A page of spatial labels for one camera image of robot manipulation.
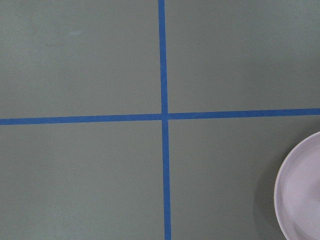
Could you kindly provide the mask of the pink plate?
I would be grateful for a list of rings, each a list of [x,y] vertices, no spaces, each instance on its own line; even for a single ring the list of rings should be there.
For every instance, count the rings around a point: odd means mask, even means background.
[[[320,238],[320,134],[298,143],[285,157],[273,194],[278,225],[287,240]]]

